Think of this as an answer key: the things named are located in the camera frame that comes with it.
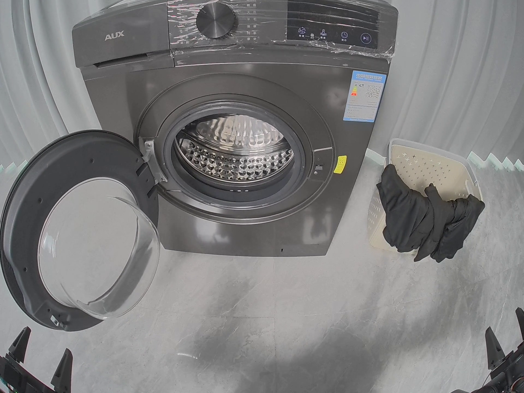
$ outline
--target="door hinge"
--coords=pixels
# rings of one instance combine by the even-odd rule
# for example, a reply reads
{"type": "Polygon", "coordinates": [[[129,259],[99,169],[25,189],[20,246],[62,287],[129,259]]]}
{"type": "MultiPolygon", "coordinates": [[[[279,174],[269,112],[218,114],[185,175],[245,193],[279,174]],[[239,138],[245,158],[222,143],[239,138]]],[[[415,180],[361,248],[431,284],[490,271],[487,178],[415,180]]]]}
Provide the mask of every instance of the door hinge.
{"type": "Polygon", "coordinates": [[[142,156],[143,161],[145,161],[149,165],[149,169],[151,169],[151,173],[154,177],[154,183],[158,184],[159,182],[167,182],[166,175],[164,175],[162,172],[157,161],[157,156],[154,154],[153,140],[144,141],[144,149],[142,153],[144,154],[142,156]]]}

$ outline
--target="marble floor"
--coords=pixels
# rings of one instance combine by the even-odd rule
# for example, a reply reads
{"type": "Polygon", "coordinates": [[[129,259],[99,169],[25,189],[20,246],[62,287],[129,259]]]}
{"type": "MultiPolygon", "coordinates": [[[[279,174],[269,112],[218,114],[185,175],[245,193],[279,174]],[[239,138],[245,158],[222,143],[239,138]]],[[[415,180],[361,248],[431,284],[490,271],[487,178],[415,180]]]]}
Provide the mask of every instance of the marble floor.
{"type": "Polygon", "coordinates": [[[476,169],[486,209],[464,248],[414,263],[367,241],[381,167],[364,160],[325,257],[162,252],[140,304],[63,333],[17,309],[0,282],[0,352],[26,325],[25,366],[49,383],[68,347],[72,393],[451,392],[488,375],[484,331],[508,352],[524,306],[524,173],[476,169]]]}

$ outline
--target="icon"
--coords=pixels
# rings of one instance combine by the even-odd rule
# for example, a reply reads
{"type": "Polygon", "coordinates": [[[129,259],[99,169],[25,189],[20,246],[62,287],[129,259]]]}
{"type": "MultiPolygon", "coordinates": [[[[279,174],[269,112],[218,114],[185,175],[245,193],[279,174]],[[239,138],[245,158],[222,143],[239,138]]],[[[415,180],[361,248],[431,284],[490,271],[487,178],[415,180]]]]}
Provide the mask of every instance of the icon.
{"type": "Polygon", "coordinates": [[[362,43],[370,43],[371,42],[371,35],[368,34],[367,32],[364,32],[361,35],[361,41],[362,41],[362,43]]]}

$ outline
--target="laundry basket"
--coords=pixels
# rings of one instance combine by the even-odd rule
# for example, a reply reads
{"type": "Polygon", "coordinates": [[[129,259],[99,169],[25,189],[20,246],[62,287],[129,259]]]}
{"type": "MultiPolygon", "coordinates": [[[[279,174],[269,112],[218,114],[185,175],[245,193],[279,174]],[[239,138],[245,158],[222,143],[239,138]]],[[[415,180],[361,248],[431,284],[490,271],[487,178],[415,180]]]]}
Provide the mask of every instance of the laundry basket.
{"type": "MultiPolygon", "coordinates": [[[[388,158],[384,167],[390,163],[396,167],[398,176],[408,187],[424,196],[424,189],[433,183],[445,201],[467,198],[470,194],[482,201],[475,172],[461,156],[419,142],[394,138],[389,143],[388,158]]],[[[378,189],[375,188],[367,213],[370,244],[385,251],[397,252],[396,247],[390,246],[384,240],[385,227],[386,213],[378,189]]]]}

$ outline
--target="washing machine door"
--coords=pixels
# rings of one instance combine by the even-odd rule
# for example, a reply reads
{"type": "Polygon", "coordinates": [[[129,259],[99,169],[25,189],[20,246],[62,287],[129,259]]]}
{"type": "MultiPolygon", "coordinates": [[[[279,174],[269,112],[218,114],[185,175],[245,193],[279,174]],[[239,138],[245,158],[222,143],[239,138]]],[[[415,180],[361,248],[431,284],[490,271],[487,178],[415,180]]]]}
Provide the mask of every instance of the washing machine door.
{"type": "Polygon", "coordinates": [[[2,271],[16,303],[53,329],[121,316],[157,269],[158,199],[140,151],[89,130],[54,141],[17,177],[0,221],[2,271]]]}

